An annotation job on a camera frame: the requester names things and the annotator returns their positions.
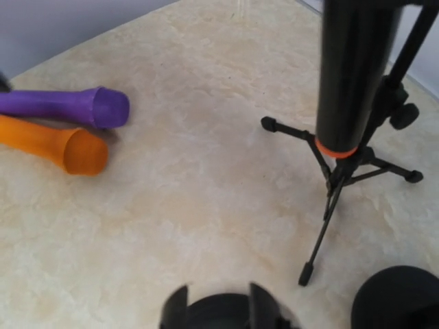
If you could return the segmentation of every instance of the purple plastic tube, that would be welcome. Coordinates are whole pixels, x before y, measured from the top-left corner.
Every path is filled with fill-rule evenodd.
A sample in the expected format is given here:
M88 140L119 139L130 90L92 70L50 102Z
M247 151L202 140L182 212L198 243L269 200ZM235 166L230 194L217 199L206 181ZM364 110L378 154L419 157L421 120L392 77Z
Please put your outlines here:
M128 120L130 101L123 92L104 87L76 92L13 90L0 93L0 114L116 128Z

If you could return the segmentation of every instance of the tripod rubber foot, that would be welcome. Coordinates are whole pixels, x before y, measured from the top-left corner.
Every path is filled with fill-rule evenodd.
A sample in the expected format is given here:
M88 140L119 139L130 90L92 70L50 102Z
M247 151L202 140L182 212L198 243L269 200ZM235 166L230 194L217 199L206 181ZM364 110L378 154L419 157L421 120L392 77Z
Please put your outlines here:
M312 265L311 263L305 263L305 266L303 267L302 273L300 274L300 278L299 278L300 286L306 287L308 285L313 270L314 270L314 265Z
M265 129L269 132L277 132L276 119L273 119L270 117L263 117L261 119L261 125L262 125L263 129Z
M423 173L417 170L413 170L410 173L410 175L405 178L405 181L414 184L420 182L423 179L424 179Z

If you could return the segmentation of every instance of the orange ring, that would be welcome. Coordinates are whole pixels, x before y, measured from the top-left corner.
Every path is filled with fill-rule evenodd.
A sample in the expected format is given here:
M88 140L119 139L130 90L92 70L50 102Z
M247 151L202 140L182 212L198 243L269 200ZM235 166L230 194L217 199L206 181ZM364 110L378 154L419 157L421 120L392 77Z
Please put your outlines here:
M357 148L358 148L358 147L356 147L356 148L354 148L350 151L347 151L347 152L334 152L334 151L331 151L330 149L327 149L325 146L323 146L322 143L317 139L317 136L316 136L316 146L320 152L326 154L327 156L332 156L333 158L337 158L337 159L345 159L349 156L352 156L355 153L355 151L357 151Z

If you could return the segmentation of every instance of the beige table surface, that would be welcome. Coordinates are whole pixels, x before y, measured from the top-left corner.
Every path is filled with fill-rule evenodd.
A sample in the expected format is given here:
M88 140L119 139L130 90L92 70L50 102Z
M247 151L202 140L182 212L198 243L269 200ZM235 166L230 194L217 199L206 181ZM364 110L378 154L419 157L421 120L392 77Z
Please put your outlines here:
M439 105L373 140L424 172L348 187L306 288L325 187L306 143L267 114L312 130L320 19L294 0L182 0L14 79L15 88L126 92L129 123L95 178L0 147L0 328L157 328L165 298L247 291L254 280L302 328L350 328L360 285L391 265L439 272Z

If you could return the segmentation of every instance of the orange plastic tube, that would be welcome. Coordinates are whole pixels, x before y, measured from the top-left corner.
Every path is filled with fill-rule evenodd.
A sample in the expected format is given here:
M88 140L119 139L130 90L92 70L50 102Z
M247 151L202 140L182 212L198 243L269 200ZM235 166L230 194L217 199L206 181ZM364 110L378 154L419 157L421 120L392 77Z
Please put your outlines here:
M105 142L85 129L54 129L2 115L0 143L49 159L72 175L97 175L108 159Z

